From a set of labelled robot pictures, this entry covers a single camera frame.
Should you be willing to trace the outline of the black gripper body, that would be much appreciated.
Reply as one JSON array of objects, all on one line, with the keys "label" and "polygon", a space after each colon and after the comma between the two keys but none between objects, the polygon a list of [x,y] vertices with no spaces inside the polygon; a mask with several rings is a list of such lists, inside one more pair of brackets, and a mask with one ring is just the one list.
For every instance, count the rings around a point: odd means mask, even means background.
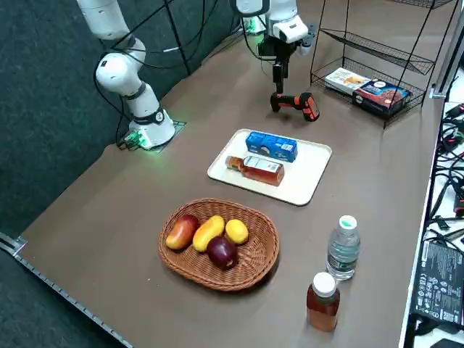
[{"label": "black gripper body", "polygon": [[292,55],[292,44],[272,36],[264,36],[257,45],[257,55],[267,61],[288,62]]}]

